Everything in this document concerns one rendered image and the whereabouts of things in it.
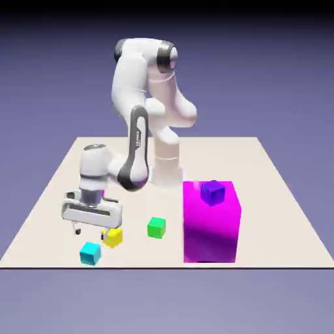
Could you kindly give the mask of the small green cube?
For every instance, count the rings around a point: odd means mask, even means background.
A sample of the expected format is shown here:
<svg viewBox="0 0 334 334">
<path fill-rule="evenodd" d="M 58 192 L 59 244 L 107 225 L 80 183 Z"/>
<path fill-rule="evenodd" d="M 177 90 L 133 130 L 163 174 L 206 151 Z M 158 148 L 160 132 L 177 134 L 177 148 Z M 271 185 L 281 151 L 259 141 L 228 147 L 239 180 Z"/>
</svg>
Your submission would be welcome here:
<svg viewBox="0 0 334 334">
<path fill-rule="evenodd" d="M 151 217 L 147 224 L 147 235 L 161 239 L 166 231 L 166 220 L 159 217 Z"/>
</svg>

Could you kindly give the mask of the small purple cube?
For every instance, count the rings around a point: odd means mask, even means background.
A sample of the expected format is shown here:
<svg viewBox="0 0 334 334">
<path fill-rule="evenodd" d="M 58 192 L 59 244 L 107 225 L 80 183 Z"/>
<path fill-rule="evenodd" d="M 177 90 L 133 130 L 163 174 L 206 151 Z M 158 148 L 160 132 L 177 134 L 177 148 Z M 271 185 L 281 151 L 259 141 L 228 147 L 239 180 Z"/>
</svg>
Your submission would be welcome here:
<svg viewBox="0 0 334 334">
<path fill-rule="evenodd" d="M 217 180 L 206 181 L 201 184 L 200 197 L 208 205 L 220 204 L 225 199 L 225 186 Z"/>
</svg>

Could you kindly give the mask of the large magenta box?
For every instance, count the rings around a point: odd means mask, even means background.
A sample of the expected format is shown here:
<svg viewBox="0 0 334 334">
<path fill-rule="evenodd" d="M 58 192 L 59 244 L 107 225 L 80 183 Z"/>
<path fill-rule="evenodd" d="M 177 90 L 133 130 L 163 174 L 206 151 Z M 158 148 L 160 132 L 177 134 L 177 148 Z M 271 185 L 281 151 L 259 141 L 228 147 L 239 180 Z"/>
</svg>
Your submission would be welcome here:
<svg viewBox="0 0 334 334">
<path fill-rule="evenodd" d="M 201 184 L 183 183 L 183 254 L 185 263 L 234 263 L 237 253 L 241 205 L 234 184 L 225 188 L 222 203 L 210 206 L 200 197 Z"/>
</svg>

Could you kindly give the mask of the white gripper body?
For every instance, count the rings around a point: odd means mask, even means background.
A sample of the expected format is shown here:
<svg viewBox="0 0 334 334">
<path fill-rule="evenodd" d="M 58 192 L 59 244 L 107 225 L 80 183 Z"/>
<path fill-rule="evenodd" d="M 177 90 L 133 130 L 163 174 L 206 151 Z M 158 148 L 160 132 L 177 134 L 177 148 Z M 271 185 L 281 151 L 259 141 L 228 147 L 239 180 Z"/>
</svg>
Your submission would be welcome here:
<svg viewBox="0 0 334 334">
<path fill-rule="evenodd" d="M 102 200 L 97 206 L 86 205 L 79 200 L 64 199 L 61 215 L 65 220 L 105 228 L 118 228 L 122 224 L 123 206 Z"/>
</svg>

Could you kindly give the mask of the small cyan cube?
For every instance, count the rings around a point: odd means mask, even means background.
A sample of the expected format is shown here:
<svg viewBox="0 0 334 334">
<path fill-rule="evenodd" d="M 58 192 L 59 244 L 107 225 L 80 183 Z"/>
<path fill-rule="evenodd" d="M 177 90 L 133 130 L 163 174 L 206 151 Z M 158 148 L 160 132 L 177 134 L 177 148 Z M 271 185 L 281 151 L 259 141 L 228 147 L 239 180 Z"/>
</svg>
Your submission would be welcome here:
<svg viewBox="0 0 334 334">
<path fill-rule="evenodd" d="M 82 264 L 95 266 L 101 257 L 101 246 L 98 243 L 86 242 L 80 249 Z"/>
</svg>

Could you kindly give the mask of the small yellow cube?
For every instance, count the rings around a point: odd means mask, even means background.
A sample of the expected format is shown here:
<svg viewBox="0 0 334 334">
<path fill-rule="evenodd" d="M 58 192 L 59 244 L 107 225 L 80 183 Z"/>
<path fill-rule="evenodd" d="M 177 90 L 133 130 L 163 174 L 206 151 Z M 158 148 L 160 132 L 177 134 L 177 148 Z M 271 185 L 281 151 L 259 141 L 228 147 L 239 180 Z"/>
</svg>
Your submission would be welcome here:
<svg viewBox="0 0 334 334">
<path fill-rule="evenodd" d="M 114 248 L 123 242 L 123 230 L 121 228 L 110 229 L 103 243 Z"/>
</svg>

